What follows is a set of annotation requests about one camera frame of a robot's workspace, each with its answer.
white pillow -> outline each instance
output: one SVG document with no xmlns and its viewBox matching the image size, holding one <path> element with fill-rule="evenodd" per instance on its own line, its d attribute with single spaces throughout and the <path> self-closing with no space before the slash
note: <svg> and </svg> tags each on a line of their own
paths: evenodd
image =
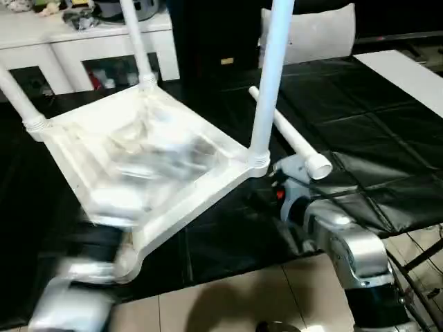
<svg viewBox="0 0 443 332">
<path fill-rule="evenodd" d="M 262 9 L 260 67 L 263 65 L 271 11 Z M 354 4 L 318 14 L 293 15 L 284 64 L 345 57 L 355 38 Z"/>
</svg>

tile floor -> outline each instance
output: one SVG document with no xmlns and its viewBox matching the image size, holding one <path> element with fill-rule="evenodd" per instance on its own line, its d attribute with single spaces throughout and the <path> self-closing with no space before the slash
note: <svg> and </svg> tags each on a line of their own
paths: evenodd
<svg viewBox="0 0 443 332">
<path fill-rule="evenodd" d="M 425 249 L 440 238 L 438 228 L 410 235 Z M 402 263 L 420 252 L 405 234 L 385 240 L 385 244 Z M 433 261 L 443 269 L 443 252 Z M 411 276 L 424 292 L 443 287 L 443 276 L 426 262 Z M 443 309 L 443 294 L 431 304 L 436 311 Z M 343 289 L 327 255 L 123 304 L 112 331 L 254 332 L 261 320 L 288 322 L 304 332 L 353 331 Z M 26 327 L 11 332 L 26 332 Z"/>
</svg>

white chair leg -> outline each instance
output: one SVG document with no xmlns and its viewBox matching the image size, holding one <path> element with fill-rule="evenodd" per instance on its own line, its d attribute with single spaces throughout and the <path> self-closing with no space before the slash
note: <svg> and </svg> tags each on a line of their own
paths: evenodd
<svg viewBox="0 0 443 332">
<path fill-rule="evenodd" d="M 40 131 L 48 125 L 48 120 L 28 99 L 10 72 L 0 65 L 0 89 L 21 116 L 26 131 L 41 142 Z"/>
</svg>

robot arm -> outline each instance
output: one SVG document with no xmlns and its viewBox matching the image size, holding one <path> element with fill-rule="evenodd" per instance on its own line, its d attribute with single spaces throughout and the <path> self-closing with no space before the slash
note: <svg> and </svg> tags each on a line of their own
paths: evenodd
<svg viewBox="0 0 443 332">
<path fill-rule="evenodd" d="M 273 186 L 280 182 L 284 190 L 281 219 L 291 219 L 293 206 L 297 206 L 297 216 L 300 208 L 305 209 L 304 218 L 298 218 L 298 223 L 315 246 L 331 259 L 354 316 L 355 331 L 419 331 L 399 296 L 380 238 L 331 201 L 296 204 L 300 199 L 310 200 L 309 189 L 301 185 L 308 183 L 309 177 L 299 156 L 281 160 L 274 170 Z"/>
</svg>

white plastic tube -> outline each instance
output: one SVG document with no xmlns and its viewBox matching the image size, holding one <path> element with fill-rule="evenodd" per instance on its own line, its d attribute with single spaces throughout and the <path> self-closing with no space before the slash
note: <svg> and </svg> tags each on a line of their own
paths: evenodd
<svg viewBox="0 0 443 332">
<path fill-rule="evenodd" d="M 271 23 L 264 53 L 260 95 L 255 110 L 251 146 L 251 162 L 260 167 L 269 162 L 269 139 L 271 137 L 275 104 L 277 102 L 284 54 L 289 35 L 294 0 L 274 0 Z"/>
<path fill-rule="evenodd" d="M 46 118 L 30 102 L 10 72 L 2 66 L 0 66 L 0 89 L 21 116 L 24 126 L 31 135 L 46 126 Z"/>
<path fill-rule="evenodd" d="M 123 16 L 125 17 L 126 27 L 128 29 L 129 38 L 131 38 L 134 47 L 134 56 L 136 58 L 138 68 L 138 79 L 140 87 L 144 90 L 156 84 L 156 78 L 147 58 L 143 40 L 141 39 L 140 29 L 138 27 L 138 18 L 133 0 L 120 0 Z"/>
<path fill-rule="evenodd" d="M 249 93 L 255 100 L 260 99 L 256 86 L 250 87 Z M 305 166 L 310 177 L 319 180 L 332 171 L 332 164 L 328 159 L 319 154 L 277 109 L 274 109 L 273 123 L 292 149 L 305 159 Z"/>
</svg>

